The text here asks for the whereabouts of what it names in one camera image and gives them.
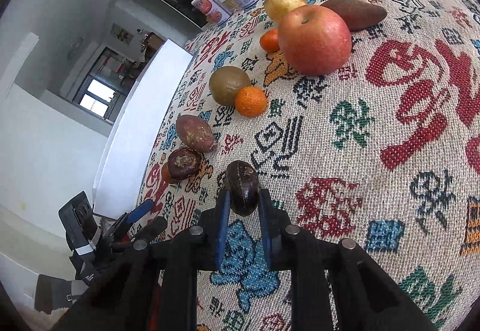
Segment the dark orange tangerine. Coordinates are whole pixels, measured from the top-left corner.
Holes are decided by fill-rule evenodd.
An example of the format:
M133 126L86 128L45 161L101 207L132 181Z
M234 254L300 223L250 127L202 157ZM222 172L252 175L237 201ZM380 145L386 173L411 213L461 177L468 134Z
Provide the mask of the dark orange tangerine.
M162 169L161 169L161 176L162 176L162 180L164 180L165 182L167 182L168 184L175 184L175 183L178 183L178 181L173 178L171 176L171 174L169 173L168 171L168 164L165 163L163 166L162 166Z

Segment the dark brown chestnut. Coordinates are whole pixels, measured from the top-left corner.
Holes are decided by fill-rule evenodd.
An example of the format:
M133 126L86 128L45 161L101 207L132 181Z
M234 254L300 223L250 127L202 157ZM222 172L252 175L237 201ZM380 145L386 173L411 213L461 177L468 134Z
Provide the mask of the dark brown chestnut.
M225 171L224 186L230 207L239 216L250 216L260 201L260 181L255 169L245 161L231 162Z

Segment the dark round chestnut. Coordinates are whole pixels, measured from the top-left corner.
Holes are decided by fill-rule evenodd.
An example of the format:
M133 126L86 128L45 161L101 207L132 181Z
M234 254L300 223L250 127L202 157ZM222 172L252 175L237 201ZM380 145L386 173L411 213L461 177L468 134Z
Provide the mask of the dark round chestnut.
M190 148L179 148L168 157L168 172L173 179L181 181L196 175L200 170L201 161L199 152Z

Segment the small orange tangerine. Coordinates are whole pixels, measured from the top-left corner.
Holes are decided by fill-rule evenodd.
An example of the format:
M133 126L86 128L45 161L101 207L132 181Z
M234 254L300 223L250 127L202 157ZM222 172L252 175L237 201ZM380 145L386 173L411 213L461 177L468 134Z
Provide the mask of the small orange tangerine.
M273 29L264 33L259 39L259 45L268 53L277 52L280 49L278 43L278 30Z

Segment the reddish small sweet potato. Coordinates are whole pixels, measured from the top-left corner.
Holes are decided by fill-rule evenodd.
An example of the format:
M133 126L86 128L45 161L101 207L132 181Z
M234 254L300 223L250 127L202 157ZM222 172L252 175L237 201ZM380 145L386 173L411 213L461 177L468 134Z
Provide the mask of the reddish small sweet potato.
M211 127L202 118L182 115L176 119L179 139L189 148L198 152L211 152L217 148Z

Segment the white foam board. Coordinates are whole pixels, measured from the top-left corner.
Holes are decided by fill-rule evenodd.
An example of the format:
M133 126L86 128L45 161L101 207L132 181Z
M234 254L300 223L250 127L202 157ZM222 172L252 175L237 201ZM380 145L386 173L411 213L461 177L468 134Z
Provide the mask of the white foam board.
M117 219L134 209L161 123L192 56L167 40L128 93L93 184L93 211Z

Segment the green brown kiwi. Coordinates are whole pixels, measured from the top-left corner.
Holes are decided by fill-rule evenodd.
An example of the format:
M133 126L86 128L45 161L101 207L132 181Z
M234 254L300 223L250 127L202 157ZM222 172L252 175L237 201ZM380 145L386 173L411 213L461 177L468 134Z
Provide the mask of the green brown kiwi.
M223 66L214 71L209 79L211 96L217 104L234 106L240 90L250 87L247 73L235 66Z

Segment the patterned woven tablecloth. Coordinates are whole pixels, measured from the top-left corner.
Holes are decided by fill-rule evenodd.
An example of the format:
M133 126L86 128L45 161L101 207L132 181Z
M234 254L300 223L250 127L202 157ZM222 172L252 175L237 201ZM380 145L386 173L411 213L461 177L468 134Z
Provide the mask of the patterned woven tablecloth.
M328 0L307 0L321 4ZM193 61L169 104L140 200L167 222L194 225L234 160L251 164L275 207L316 237L355 240L439 330L455 330L479 297L479 2L358 0L386 9L352 36L346 65L325 77L267 53L261 5L186 45ZM244 70L267 96L256 118L217 104L209 79ZM162 166L179 148L176 119L202 118L217 142L199 172L175 184Z

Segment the large red apple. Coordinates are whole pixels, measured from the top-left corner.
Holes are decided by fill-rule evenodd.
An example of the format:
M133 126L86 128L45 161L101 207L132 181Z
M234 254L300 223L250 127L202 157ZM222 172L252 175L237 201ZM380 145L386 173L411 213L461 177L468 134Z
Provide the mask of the large red apple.
M334 11L307 4L290 11L278 25L278 43L299 73L326 75L341 68L352 53L352 35Z

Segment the left purple tin can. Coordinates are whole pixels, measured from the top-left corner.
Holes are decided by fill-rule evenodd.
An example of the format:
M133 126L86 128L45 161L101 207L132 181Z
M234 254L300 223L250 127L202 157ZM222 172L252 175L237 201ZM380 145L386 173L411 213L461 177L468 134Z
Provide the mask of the left purple tin can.
M232 12L218 0L193 0L191 4L215 24L222 24L232 16Z

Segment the yellow pear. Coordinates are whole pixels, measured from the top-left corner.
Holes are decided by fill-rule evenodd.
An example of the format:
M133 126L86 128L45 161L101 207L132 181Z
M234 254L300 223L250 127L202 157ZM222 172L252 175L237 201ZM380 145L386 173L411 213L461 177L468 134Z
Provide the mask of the yellow pear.
M264 10L271 20L279 23L290 11L306 4L306 0L265 0Z

